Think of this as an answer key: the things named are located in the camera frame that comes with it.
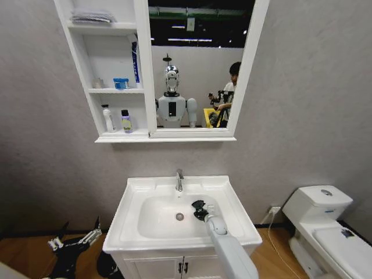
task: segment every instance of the ceiling light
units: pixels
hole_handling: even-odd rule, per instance
[[[179,38],[169,38],[170,42],[212,42],[212,39],[179,39]]]

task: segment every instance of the toilet tank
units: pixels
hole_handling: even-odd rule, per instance
[[[294,224],[326,223],[336,220],[352,202],[334,186],[301,187],[286,202],[283,212]]]

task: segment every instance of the person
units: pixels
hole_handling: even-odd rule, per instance
[[[223,91],[234,91],[237,87],[237,81],[239,77],[239,69],[240,69],[241,62],[235,62],[234,64],[231,65],[230,67],[230,75],[231,75],[231,81],[225,85],[225,88]],[[209,99],[213,102],[218,102],[218,99],[213,96],[213,94],[208,95]],[[231,94],[228,97],[228,100],[226,103],[222,103],[221,105],[218,106],[217,110],[224,110],[224,115],[223,118],[220,121],[220,128],[226,128],[227,127],[227,122],[228,122],[228,116],[230,115],[230,109],[231,109],[231,104],[233,103],[233,98],[234,95]]]

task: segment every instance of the cabinet door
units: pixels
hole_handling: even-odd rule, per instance
[[[135,259],[130,266],[140,279],[181,279],[183,258]]]
[[[182,279],[227,279],[217,256],[190,256],[184,259]]]

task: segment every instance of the sink basin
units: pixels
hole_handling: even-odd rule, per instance
[[[148,238],[208,237],[203,221],[194,216],[191,204],[203,200],[207,205],[217,205],[215,199],[206,195],[153,196],[144,201],[138,219],[138,232]],[[176,214],[183,219],[178,221]]]
[[[175,177],[129,178],[103,250],[213,247],[205,223],[194,216],[192,203],[198,200],[205,209],[213,206],[241,245],[262,243],[227,176],[185,177],[183,192],[175,186]]]

